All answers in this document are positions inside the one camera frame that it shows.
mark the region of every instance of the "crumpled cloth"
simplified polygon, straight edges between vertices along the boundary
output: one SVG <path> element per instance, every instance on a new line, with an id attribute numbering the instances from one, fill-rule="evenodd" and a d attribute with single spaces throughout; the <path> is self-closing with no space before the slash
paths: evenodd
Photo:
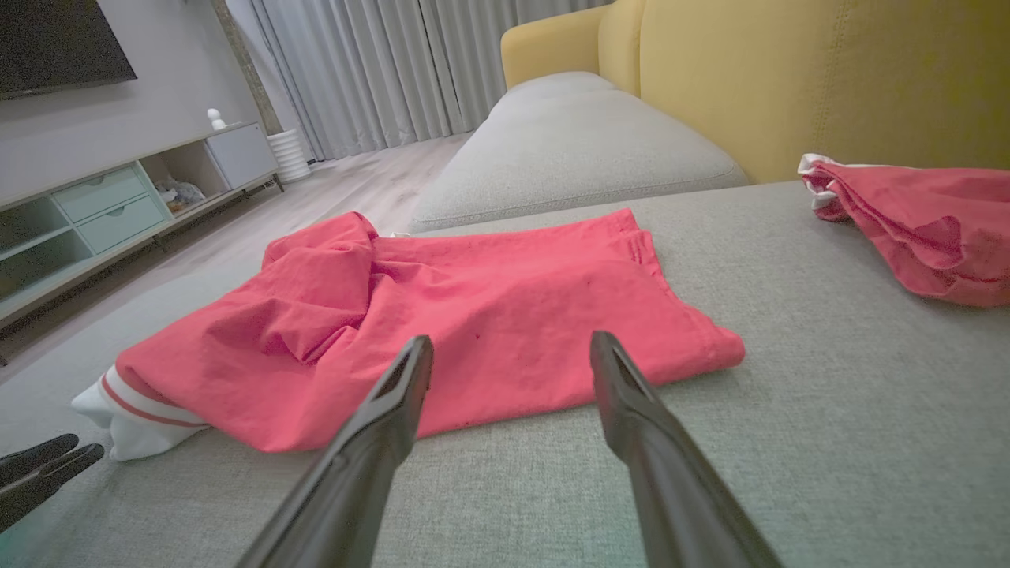
<path id="1" fill-rule="evenodd" d="M 1010 172 L 846 166 L 806 154 L 799 173 L 814 213 L 855 221 L 910 292 L 1010 304 Z"/>
<path id="2" fill-rule="evenodd" d="M 272 243 L 262 271 L 124 351 L 74 400 L 110 456 L 212 425 L 266 452 L 325 446 L 413 336 L 434 345 L 419 436 L 594 398 L 595 329 L 654 383 L 743 343 L 671 291 L 629 210 L 523 232 L 384 239 L 348 213 Z"/>

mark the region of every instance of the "yellow sofa back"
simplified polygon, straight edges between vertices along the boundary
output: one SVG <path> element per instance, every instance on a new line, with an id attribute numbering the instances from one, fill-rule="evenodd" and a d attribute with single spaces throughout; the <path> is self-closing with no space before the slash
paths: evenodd
<path id="1" fill-rule="evenodd" d="M 1010 168 L 1008 23 L 1010 0 L 647 0 L 640 96 L 754 183 L 805 152 Z M 599 49 L 603 74 L 602 23 Z"/>
<path id="2" fill-rule="evenodd" d="M 645 0 L 617 0 L 606 8 L 597 31 L 600 77 L 635 96 L 644 9 Z"/>

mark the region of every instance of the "white cabinet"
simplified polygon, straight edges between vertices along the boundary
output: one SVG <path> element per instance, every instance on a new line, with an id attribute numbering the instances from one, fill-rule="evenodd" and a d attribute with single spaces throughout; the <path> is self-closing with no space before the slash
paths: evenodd
<path id="1" fill-rule="evenodd" d="M 214 134 L 207 138 L 207 148 L 231 189 L 238 189 L 277 170 L 277 160 L 260 124 Z"/>

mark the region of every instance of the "white vase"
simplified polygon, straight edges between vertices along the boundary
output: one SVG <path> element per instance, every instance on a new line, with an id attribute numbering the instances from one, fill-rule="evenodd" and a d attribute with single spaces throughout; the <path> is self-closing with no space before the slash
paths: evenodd
<path id="1" fill-rule="evenodd" d="M 281 183 L 298 181 L 312 175 L 312 170 L 305 163 L 302 145 L 298 141 L 298 128 L 269 135 L 267 140 L 270 141 L 270 149 L 277 158 L 277 165 L 280 168 L 277 176 L 281 178 Z"/>

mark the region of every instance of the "sofa seat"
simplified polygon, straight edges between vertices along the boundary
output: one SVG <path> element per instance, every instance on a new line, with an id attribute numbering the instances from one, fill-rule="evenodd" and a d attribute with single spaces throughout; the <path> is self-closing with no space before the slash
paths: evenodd
<path id="1" fill-rule="evenodd" d="M 799 182 L 421 236 L 622 207 L 652 232 L 674 292 L 743 339 L 740 366 L 660 396 L 786 566 L 1010 562 L 1010 308 L 909 294 L 858 229 L 814 217 Z M 70 399 L 120 350 L 256 270 L 201 268 L 0 384 L 0 455 L 66 432 L 108 444 Z M 233 566 L 312 456 L 210 430 L 161 456 L 102 460 L 0 538 L 0 566 Z M 419 440 L 397 470 L 373 566 L 490 563 L 645 565 L 627 468 L 594 405 Z"/>
<path id="2" fill-rule="evenodd" d="M 586 72 L 511 89 L 421 194 L 411 231 L 745 185 L 718 147 Z"/>

